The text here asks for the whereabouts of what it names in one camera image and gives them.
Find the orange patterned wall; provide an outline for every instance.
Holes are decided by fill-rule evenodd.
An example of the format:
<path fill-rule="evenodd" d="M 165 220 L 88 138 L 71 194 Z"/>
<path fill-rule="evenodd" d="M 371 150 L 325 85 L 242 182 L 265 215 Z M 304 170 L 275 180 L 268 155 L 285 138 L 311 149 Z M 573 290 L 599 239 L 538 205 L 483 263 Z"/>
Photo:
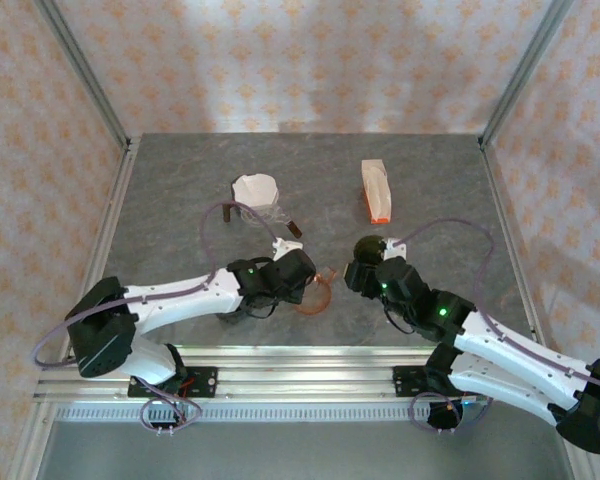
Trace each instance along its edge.
<path fill-rule="evenodd" d="M 554 347 L 600 357 L 600 0 L 575 2 L 498 134 L 497 176 Z"/>
<path fill-rule="evenodd" d="M 31 0 L 0 1 L 0 479 L 79 294 L 120 150 Z"/>
<path fill-rule="evenodd" d="M 479 133 L 549 0 L 60 0 L 131 135 Z"/>

